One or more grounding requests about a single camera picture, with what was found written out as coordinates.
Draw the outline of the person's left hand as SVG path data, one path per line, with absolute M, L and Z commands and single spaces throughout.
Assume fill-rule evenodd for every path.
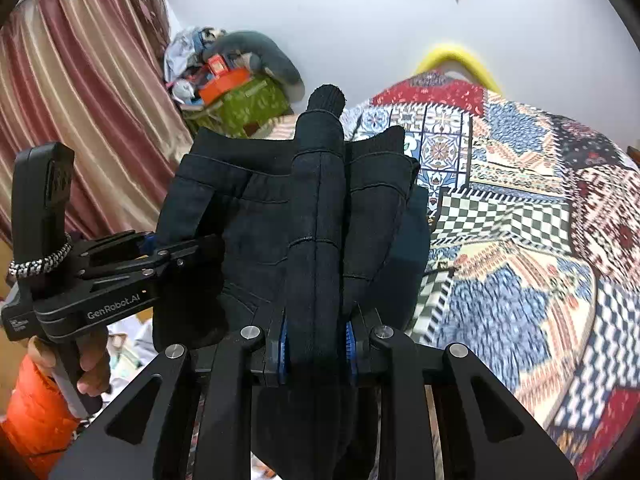
M 99 327 L 77 339 L 79 366 L 82 370 L 77 388 L 80 393 L 88 394 L 93 398 L 104 393 L 110 383 L 111 369 L 106 348 L 107 341 L 106 327 Z M 33 336 L 28 341 L 27 353 L 43 375 L 53 377 L 56 357 L 51 346 L 43 339 Z

